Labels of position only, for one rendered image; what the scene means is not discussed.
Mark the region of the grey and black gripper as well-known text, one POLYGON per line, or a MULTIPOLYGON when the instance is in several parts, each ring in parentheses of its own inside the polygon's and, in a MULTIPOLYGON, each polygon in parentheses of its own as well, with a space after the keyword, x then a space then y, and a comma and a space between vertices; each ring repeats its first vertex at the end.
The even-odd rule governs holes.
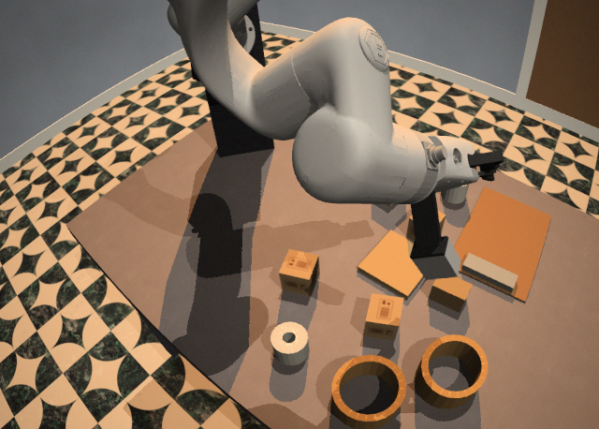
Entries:
POLYGON ((438 164, 439 170, 431 191, 423 199, 414 203, 427 198, 432 190, 436 193, 475 183, 479 176, 483 180, 494 181, 493 173, 496 173, 497 168, 500 167, 499 164, 504 162, 502 151, 474 154, 475 148, 469 141, 448 136, 425 137, 434 146, 444 145, 447 150, 447 159, 438 164), (476 167, 479 167, 480 171, 476 171, 476 167))

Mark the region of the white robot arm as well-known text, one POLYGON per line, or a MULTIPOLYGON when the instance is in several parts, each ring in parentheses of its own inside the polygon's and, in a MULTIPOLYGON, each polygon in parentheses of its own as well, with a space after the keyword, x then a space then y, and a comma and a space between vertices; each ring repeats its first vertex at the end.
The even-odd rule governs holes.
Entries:
MULTIPOLYGON (((260 0, 168 1, 169 24, 202 85, 257 133, 295 139, 293 169, 309 195, 410 204, 431 191, 447 150, 392 122, 387 47, 368 23, 339 19, 263 67, 249 54, 256 32, 246 16, 260 0)), ((458 277, 435 191, 411 210, 413 263, 426 280, 458 277)))

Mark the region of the brown cardboard carton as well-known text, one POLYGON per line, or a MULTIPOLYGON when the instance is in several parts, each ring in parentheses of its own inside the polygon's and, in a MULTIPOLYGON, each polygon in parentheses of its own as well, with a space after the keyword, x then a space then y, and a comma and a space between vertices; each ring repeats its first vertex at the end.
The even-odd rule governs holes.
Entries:
MULTIPOLYGON (((442 229, 443 229, 443 225, 445 223, 445 219, 446 219, 446 215, 439 212, 438 211, 438 215, 439 215, 439 222, 440 222, 440 229, 441 229, 441 233, 442 233, 442 229)), ((407 233, 406 233, 406 237, 411 239, 412 241, 415 241, 415 234, 414 234, 414 224, 413 224, 413 217, 410 216, 409 217, 409 223, 408 223, 408 228, 407 228, 407 233)))
POLYGON ((279 272, 282 290, 311 297, 319 274, 319 255, 289 249, 279 272))
POLYGON ((372 293, 363 336, 395 341, 403 298, 372 293))

